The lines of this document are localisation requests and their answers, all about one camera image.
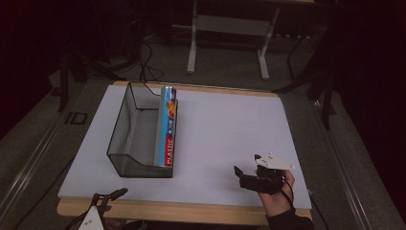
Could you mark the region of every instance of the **floor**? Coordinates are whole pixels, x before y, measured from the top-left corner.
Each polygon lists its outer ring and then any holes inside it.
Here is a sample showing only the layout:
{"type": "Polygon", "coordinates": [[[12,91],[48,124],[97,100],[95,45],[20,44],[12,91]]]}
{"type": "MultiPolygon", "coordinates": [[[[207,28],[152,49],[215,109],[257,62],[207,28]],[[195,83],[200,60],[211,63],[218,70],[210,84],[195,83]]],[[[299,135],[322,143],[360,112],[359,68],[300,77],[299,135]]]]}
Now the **floor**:
{"type": "MultiPolygon", "coordinates": [[[[271,40],[266,54],[271,80],[264,81],[260,78],[257,53],[252,45],[221,39],[213,43],[208,39],[213,35],[216,34],[199,34],[195,73],[189,75],[186,67],[190,29],[176,28],[171,43],[154,32],[146,34],[142,46],[143,59],[147,60],[150,55],[146,79],[267,92],[292,82],[286,57],[296,39],[276,36],[271,40]]],[[[295,75],[311,57],[309,42],[306,39],[291,59],[295,75]]],[[[4,199],[0,229],[61,229],[73,218],[56,212],[57,192],[104,90],[112,82],[90,73],[87,83],[70,79],[71,98],[63,112],[57,112],[59,97],[50,94],[1,140],[0,186],[4,189],[0,195],[4,199]],[[69,113],[75,112],[89,114],[84,125],[68,122],[69,113]],[[25,167],[30,161],[35,164],[25,167]]],[[[129,81],[137,81],[140,73],[140,65],[117,72],[129,81]]],[[[54,86],[58,86],[58,76],[58,72],[50,76],[54,86]]],[[[321,124],[317,102],[305,96],[308,86],[279,96],[285,106],[307,187],[320,210],[317,212],[314,206],[311,211],[316,229],[327,229],[323,218],[329,229],[406,229],[340,96],[333,94],[331,130],[328,131],[321,124]]]]}

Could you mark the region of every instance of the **desk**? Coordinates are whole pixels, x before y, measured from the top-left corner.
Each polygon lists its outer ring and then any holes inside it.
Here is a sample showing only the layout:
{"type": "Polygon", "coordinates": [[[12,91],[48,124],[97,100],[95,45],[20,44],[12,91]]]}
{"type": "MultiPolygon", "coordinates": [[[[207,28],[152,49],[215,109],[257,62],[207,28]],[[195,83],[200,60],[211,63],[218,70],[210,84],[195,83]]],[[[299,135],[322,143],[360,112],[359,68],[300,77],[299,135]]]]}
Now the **desk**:
{"type": "MultiPolygon", "coordinates": [[[[196,133],[190,135],[187,131],[182,131],[186,130],[185,127],[187,127],[187,130],[194,129],[195,123],[191,124],[188,123],[188,121],[193,119],[193,117],[199,118],[198,114],[190,113],[188,113],[188,117],[185,117],[185,113],[182,114],[182,110],[186,111],[188,107],[191,108],[192,106],[193,111],[202,111],[199,106],[196,106],[198,105],[196,102],[189,101],[191,100],[191,94],[206,93],[205,100],[212,102],[212,107],[208,108],[219,113],[229,112],[222,111],[217,107],[218,103],[214,102],[214,98],[218,101],[224,99],[222,95],[227,95],[227,102],[232,103],[228,108],[238,108],[238,106],[235,106],[236,104],[233,100],[241,99],[257,101],[258,103],[253,104],[253,106],[261,104],[261,101],[266,101],[268,103],[272,102],[272,104],[275,103],[275,105],[279,104],[282,106],[279,98],[274,94],[175,85],[178,90],[179,121],[176,136],[174,178],[119,178],[113,166],[108,161],[105,148],[108,146],[109,142],[108,135],[111,136],[112,127],[114,127],[115,124],[114,116],[117,116],[118,113],[117,111],[116,115],[114,115],[108,111],[115,111],[121,105],[120,103],[110,102],[108,106],[106,106],[106,103],[109,99],[117,102],[120,101],[120,97],[122,96],[116,93],[120,93],[123,91],[122,89],[125,89],[125,87],[120,86],[120,84],[122,84],[122,82],[117,82],[116,85],[112,85],[107,89],[106,94],[101,101],[99,110],[79,149],[77,158],[62,184],[58,194],[59,197],[61,197],[61,201],[57,207],[59,214],[63,216],[77,216],[87,210],[93,193],[109,194],[116,189],[127,187],[129,190],[127,195],[124,195],[122,199],[109,203],[112,205],[112,209],[105,214],[107,217],[120,219],[154,219],[267,225],[258,195],[239,188],[237,177],[233,172],[233,165],[238,165],[243,170],[245,167],[245,169],[251,169],[253,171],[255,169],[254,160],[250,162],[250,159],[253,159],[254,157],[254,153],[251,153],[252,151],[260,151],[263,152],[261,154],[267,154],[267,152],[264,151],[269,152],[269,150],[275,150],[275,152],[289,152],[289,154],[282,154],[282,156],[287,157],[287,160],[296,166],[296,170],[292,171],[296,178],[294,187],[296,197],[295,206],[298,208],[299,215],[310,217],[309,209],[311,208],[311,205],[305,187],[305,179],[303,178],[301,167],[290,136],[290,130],[288,128],[279,129],[278,126],[273,126],[272,129],[269,128],[269,125],[274,125],[271,123],[248,123],[250,126],[239,124],[241,127],[244,127],[244,132],[232,133],[232,136],[225,136],[221,127],[219,127],[215,133],[199,132],[197,134],[205,136],[205,138],[201,138],[200,140],[208,141],[208,144],[212,145],[203,149],[203,152],[206,151],[207,153],[204,157],[199,158],[200,161],[194,166],[195,170],[190,170],[191,159],[195,159],[194,157],[202,152],[201,148],[194,149],[192,147],[194,145],[199,145],[193,140],[195,139],[194,137],[196,133]],[[112,115],[113,119],[106,119],[106,116],[110,115],[112,115]],[[111,127],[111,129],[105,129],[101,132],[102,128],[95,125],[100,124],[100,121],[104,126],[111,127]],[[210,138],[218,138],[218,135],[223,135],[223,138],[221,139],[222,143],[218,143],[218,141],[217,143],[210,143],[210,138]],[[242,139],[243,141],[241,141],[241,139],[236,138],[236,135],[248,135],[252,137],[249,140],[242,139]],[[271,143],[275,143],[275,140],[281,139],[282,141],[271,147],[271,143]],[[230,155],[225,156],[226,158],[230,158],[229,166],[227,164],[222,164],[224,163],[223,152],[231,152],[233,154],[231,158],[230,155]],[[192,180],[185,180],[185,178],[188,178],[189,173],[200,171],[203,171],[201,177],[192,180]],[[204,193],[200,192],[199,189],[201,189],[201,185],[199,187],[199,184],[206,186],[203,189],[205,190],[204,193]],[[168,192],[166,193],[166,191],[162,191],[162,187],[160,186],[168,188],[168,192]]],[[[151,84],[150,87],[152,89],[159,89],[162,85],[151,84]]],[[[259,109],[270,111],[265,117],[278,116],[278,114],[281,114],[284,122],[278,122],[278,124],[282,124],[283,126],[287,125],[283,109],[276,109],[276,107],[272,106],[260,106],[259,109]]],[[[223,115],[224,114],[214,116],[210,120],[213,122],[217,117],[224,118],[223,115]]],[[[259,113],[257,116],[246,116],[245,119],[248,122],[253,122],[256,119],[260,119],[263,115],[263,113],[259,113]]],[[[243,114],[242,116],[241,114],[237,114],[235,116],[225,117],[225,119],[233,120],[234,117],[244,118],[243,114]]]]}
{"type": "Polygon", "coordinates": [[[269,80],[268,68],[266,66],[265,53],[268,49],[268,44],[277,23],[278,15],[283,3],[296,4],[314,4],[313,0],[285,0],[285,1],[260,1],[262,3],[276,4],[276,8],[272,13],[270,21],[251,20],[242,18],[231,18],[222,16],[212,16],[199,14],[197,12],[197,0],[193,1],[192,10],[192,43],[189,52],[187,72],[194,73],[194,65],[196,60],[196,33],[197,30],[231,33],[239,35],[257,35],[263,36],[263,44],[258,49],[259,68],[263,80],[269,80]]]}

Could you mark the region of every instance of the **black cable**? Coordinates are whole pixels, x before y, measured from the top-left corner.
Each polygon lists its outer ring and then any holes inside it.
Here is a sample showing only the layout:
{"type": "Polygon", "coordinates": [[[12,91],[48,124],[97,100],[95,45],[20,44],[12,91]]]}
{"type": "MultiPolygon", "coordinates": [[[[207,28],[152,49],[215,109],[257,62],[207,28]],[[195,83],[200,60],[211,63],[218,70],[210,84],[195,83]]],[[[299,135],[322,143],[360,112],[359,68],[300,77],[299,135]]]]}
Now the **black cable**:
{"type": "Polygon", "coordinates": [[[123,70],[122,72],[118,73],[118,75],[126,73],[132,69],[134,69],[134,67],[137,66],[137,63],[133,63],[130,67],[128,67],[127,69],[123,70]]]}
{"type": "Polygon", "coordinates": [[[281,194],[286,198],[287,202],[290,205],[290,211],[292,211],[293,213],[295,213],[295,207],[293,206],[293,199],[289,198],[289,195],[287,195],[287,193],[284,192],[284,190],[280,189],[281,194]]]}
{"type": "Polygon", "coordinates": [[[310,197],[311,203],[314,205],[314,207],[315,207],[316,210],[317,210],[317,213],[319,214],[320,218],[322,219],[323,224],[325,225],[326,229],[329,230],[329,227],[328,227],[328,224],[327,224],[327,222],[326,222],[326,219],[325,219],[325,217],[323,216],[322,212],[320,211],[319,207],[317,206],[316,202],[314,201],[313,197],[311,197],[311,195],[310,195],[309,197],[310,197]]]}
{"type": "Polygon", "coordinates": [[[80,61],[81,64],[85,63],[88,67],[98,71],[100,74],[104,75],[107,78],[110,78],[111,80],[126,81],[126,79],[115,75],[114,73],[112,73],[110,70],[108,70],[104,66],[98,64],[92,58],[87,57],[86,55],[84,55],[81,51],[76,49],[73,44],[70,44],[69,48],[72,51],[72,54],[74,56],[76,56],[76,58],[80,61]]]}
{"type": "Polygon", "coordinates": [[[292,192],[292,202],[293,202],[293,201],[295,200],[295,194],[293,193],[292,186],[290,186],[290,184],[289,184],[289,183],[287,183],[286,181],[285,181],[284,183],[286,183],[286,184],[287,184],[287,186],[289,187],[290,191],[292,192]]]}
{"type": "Polygon", "coordinates": [[[141,44],[147,46],[147,48],[148,48],[148,50],[149,50],[149,54],[148,54],[148,57],[147,57],[146,60],[144,60],[144,59],[140,56],[141,73],[140,73],[140,76],[139,76],[139,80],[140,80],[140,81],[144,81],[144,82],[148,82],[148,80],[147,80],[147,75],[146,75],[146,69],[147,69],[148,72],[151,74],[153,80],[154,80],[154,81],[157,81],[157,82],[159,83],[158,80],[164,76],[164,73],[163,73],[162,71],[158,70],[158,69],[152,68],[152,67],[150,67],[150,66],[147,65],[147,64],[149,63],[150,58],[152,57],[152,48],[151,48],[148,44],[146,44],[144,41],[142,41],[141,44]],[[152,74],[151,69],[160,72],[160,73],[161,73],[161,76],[160,76],[159,78],[156,78],[156,77],[152,74]]]}
{"type": "MultiPolygon", "coordinates": [[[[144,14],[146,11],[146,6],[145,6],[146,2],[145,0],[142,1],[142,4],[140,4],[142,6],[141,10],[138,10],[139,6],[137,4],[136,0],[132,0],[128,2],[128,17],[131,20],[129,22],[129,24],[124,26],[124,38],[122,40],[122,44],[121,44],[121,48],[120,48],[120,54],[123,52],[123,47],[125,44],[125,41],[127,40],[127,30],[134,30],[135,35],[137,35],[138,33],[140,33],[141,30],[141,20],[144,18],[144,14]]],[[[137,46],[137,42],[140,40],[140,37],[137,37],[135,39],[135,45],[137,46]]],[[[111,66],[103,66],[104,68],[110,70],[110,71],[119,71],[122,69],[125,69],[131,65],[133,65],[136,61],[137,61],[137,54],[134,53],[134,51],[130,54],[127,55],[127,61],[123,62],[123,63],[119,63],[116,65],[111,65],[111,66]]]]}
{"type": "Polygon", "coordinates": [[[45,198],[45,196],[52,190],[52,188],[54,188],[55,184],[57,183],[57,181],[60,179],[60,177],[62,176],[62,174],[68,169],[68,167],[72,164],[72,162],[74,161],[75,157],[73,157],[69,163],[63,167],[63,169],[60,171],[60,173],[57,175],[56,179],[54,180],[54,182],[50,185],[50,187],[48,187],[48,189],[45,191],[45,193],[39,198],[39,200],[35,203],[35,205],[33,205],[33,207],[31,207],[31,209],[24,215],[24,217],[22,217],[20,219],[20,221],[18,221],[17,225],[14,227],[14,230],[17,229],[20,224],[22,222],[24,222],[24,220],[33,212],[33,210],[36,208],[36,206],[45,198]]]}
{"type": "Polygon", "coordinates": [[[289,54],[287,54],[287,69],[289,70],[289,74],[290,74],[290,79],[292,80],[296,80],[299,76],[295,76],[293,74],[293,70],[292,70],[292,65],[290,64],[290,57],[293,55],[293,53],[296,51],[296,48],[298,48],[299,44],[301,44],[302,40],[304,39],[303,36],[301,36],[299,38],[299,40],[296,42],[296,44],[293,46],[292,50],[290,50],[289,54]]]}

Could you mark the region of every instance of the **black cloth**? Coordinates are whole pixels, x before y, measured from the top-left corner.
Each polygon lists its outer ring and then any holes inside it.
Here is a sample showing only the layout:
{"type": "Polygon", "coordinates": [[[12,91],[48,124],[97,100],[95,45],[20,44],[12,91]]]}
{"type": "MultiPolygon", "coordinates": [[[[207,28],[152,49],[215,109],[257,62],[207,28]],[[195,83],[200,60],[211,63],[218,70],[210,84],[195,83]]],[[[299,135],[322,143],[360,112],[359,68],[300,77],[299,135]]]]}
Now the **black cloth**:
{"type": "Polygon", "coordinates": [[[259,228],[258,226],[249,225],[138,220],[126,224],[122,230],[137,230],[143,225],[147,227],[146,230],[257,230],[259,228]]]}
{"type": "Polygon", "coordinates": [[[274,217],[266,217],[271,230],[313,230],[310,218],[297,216],[292,211],[286,211],[274,217]]]}

